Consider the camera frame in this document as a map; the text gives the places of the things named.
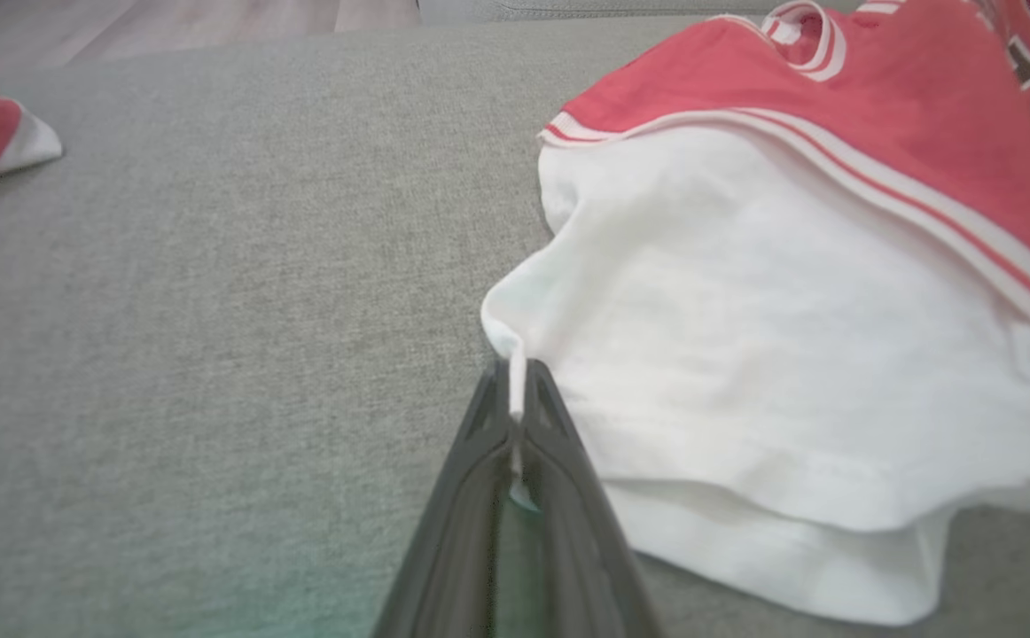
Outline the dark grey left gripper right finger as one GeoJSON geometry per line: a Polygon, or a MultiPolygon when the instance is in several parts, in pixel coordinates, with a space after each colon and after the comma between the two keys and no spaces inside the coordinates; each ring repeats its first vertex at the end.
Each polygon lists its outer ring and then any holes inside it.
{"type": "Polygon", "coordinates": [[[662,625],[546,363],[503,364],[516,448],[542,516],[549,638],[662,638],[662,625]]]}

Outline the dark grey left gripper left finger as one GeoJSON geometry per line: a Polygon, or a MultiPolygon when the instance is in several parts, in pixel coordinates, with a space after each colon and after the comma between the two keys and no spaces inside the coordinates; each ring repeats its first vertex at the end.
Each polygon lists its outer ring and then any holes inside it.
{"type": "Polygon", "coordinates": [[[483,373],[373,638],[494,638],[499,529],[514,427],[506,363],[483,373]]]}

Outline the red white basketball jersey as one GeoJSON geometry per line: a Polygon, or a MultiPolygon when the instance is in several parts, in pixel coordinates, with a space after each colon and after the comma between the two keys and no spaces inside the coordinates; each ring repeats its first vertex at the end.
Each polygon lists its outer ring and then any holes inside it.
{"type": "Polygon", "coordinates": [[[1030,512],[1030,0],[706,18],[540,140],[554,236],[481,320],[632,549],[905,626],[958,512],[1030,512]]]}

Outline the large grey sofa ottoman cushion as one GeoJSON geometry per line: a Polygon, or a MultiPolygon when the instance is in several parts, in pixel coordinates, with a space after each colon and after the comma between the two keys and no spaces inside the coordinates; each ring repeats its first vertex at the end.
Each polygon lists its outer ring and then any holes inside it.
{"type": "MultiPolygon", "coordinates": [[[[697,16],[147,54],[0,78],[0,638],[373,638],[547,242],[535,134],[697,16]]],[[[549,638],[503,501],[494,638],[549,638]]],[[[662,638],[1030,638],[1030,514],[954,521],[940,608],[822,620],[639,558],[662,638]]]]}

